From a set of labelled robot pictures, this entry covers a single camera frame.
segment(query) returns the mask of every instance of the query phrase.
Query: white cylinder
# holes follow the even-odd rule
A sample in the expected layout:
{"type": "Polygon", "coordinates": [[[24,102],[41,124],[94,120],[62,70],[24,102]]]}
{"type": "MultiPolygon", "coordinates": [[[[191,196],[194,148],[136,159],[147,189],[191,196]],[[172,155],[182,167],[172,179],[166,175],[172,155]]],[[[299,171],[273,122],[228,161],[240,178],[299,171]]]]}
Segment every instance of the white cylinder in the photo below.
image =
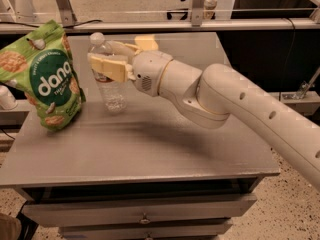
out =
{"type": "Polygon", "coordinates": [[[14,109],[17,105],[18,102],[9,89],[4,85],[0,85],[0,108],[10,110],[14,109]]]}

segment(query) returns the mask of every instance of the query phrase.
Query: plastic bottle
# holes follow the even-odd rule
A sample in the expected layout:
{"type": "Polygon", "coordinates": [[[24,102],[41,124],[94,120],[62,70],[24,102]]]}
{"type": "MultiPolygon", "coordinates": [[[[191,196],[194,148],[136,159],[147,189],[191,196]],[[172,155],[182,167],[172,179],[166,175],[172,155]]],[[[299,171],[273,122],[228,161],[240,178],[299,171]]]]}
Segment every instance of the plastic bottle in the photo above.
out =
{"type": "MultiPolygon", "coordinates": [[[[88,53],[113,56],[112,47],[106,42],[102,33],[93,33],[90,36],[90,43],[91,46],[89,47],[88,53]]],[[[94,70],[92,70],[92,72],[108,112],[112,114],[122,112],[127,107],[123,84],[115,82],[94,70]]]]}

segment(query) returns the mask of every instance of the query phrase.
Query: green snack bag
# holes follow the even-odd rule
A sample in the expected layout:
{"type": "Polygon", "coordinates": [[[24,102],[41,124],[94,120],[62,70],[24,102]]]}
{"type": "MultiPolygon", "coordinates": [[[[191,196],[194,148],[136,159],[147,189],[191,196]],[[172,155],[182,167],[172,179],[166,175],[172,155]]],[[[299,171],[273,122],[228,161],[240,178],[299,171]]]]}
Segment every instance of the green snack bag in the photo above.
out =
{"type": "Polygon", "coordinates": [[[85,101],[67,36],[55,21],[0,50],[0,82],[23,91],[50,130],[68,125],[85,101]]]}

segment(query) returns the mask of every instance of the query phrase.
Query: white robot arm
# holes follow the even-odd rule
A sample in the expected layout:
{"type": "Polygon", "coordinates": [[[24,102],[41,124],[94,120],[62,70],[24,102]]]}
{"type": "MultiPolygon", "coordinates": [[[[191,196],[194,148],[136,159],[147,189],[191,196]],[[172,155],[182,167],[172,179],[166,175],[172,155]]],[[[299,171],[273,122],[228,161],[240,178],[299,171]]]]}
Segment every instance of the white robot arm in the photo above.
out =
{"type": "MultiPolygon", "coordinates": [[[[122,47],[112,46],[115,50],[122,47]]],[[[122,54],[131,56],[126,49],[121,49],[122,54]]],[[[202,127],[221,127],[233,114],[320,191],[319,126],[226,65],[213,64],[202,71],[157,50],[137,53],[131,61],[132,67],[125,64],[123,70],[126,77],[119,70],[112,72],[103,59],[92,59],[91,66],[114,80],[132,80],[150,96],[170,100],[182,115],[202,127]]]]}

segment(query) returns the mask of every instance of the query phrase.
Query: speckled floor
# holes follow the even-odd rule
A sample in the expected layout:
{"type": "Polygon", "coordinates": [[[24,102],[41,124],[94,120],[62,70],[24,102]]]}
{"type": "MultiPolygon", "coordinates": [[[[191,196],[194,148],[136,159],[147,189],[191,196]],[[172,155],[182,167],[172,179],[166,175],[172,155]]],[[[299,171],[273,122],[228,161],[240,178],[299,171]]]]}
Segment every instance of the speckled floor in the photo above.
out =
{"type": "MultiPolygon", "coordinates": [[[[79,21],[103,18],[144,20],[137,18],[135,10],[166,11],[181,6],[179,0],[71,0],[79,21]]],[[[34,0],[41,22],[54,18],[59,20],[54,0],[34,0]]],[[[164,13],[149,14],[152,20],[164,19],[164,13]]],[[[12,140],[0,134],[0,166],[5,160],[12,140]]],[[[234,218],[234,226],[221,240],[320,240],[320,194],[311,187],[278,154],[274,159],[279,163],[281,174],[264,179],[255,189],[258,201],[242,217],[234,218]]],[[[0,212],[16,216],[24,199],[10,189],[0,189],[0,212]]],[[[41,226],[33,240],[62,239],[57,228],[46,229],[41,226]]]]}

